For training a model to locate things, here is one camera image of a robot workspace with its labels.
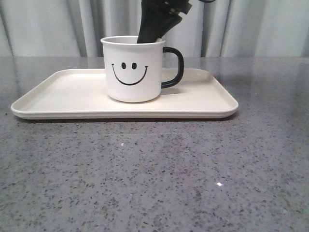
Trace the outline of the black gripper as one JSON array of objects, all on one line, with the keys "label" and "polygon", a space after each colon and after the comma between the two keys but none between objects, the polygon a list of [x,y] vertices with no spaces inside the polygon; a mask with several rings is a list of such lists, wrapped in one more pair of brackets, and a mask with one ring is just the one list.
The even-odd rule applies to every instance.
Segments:
[{"label": "black gripper", "polygon": [[187,15],[191,7],[189,0],[167,0],[166,8],[163,0],[142,0],[137,43],[158,42],[169,30],[181,22],[178,14]]}]

